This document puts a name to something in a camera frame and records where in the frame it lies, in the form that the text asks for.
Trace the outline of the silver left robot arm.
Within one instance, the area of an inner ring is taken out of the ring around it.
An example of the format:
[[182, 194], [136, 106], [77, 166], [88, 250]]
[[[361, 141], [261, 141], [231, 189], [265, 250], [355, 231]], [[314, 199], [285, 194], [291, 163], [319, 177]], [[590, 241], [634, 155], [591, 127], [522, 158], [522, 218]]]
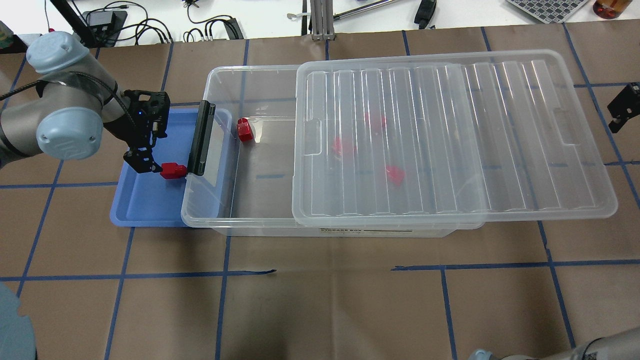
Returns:
[[64, 161], [92, 157], [108, 131], [126, 143], [123, 160], [138, 174], [163, 170], [153, 148], [167, 137], [167, 92], [120, 89], [89, 48], [64, 31], [35, 39], [25, 58], [39, 79], [1, 98], [32, 88], [38, 98], [1, 111], [2, 167], [39, 154]]

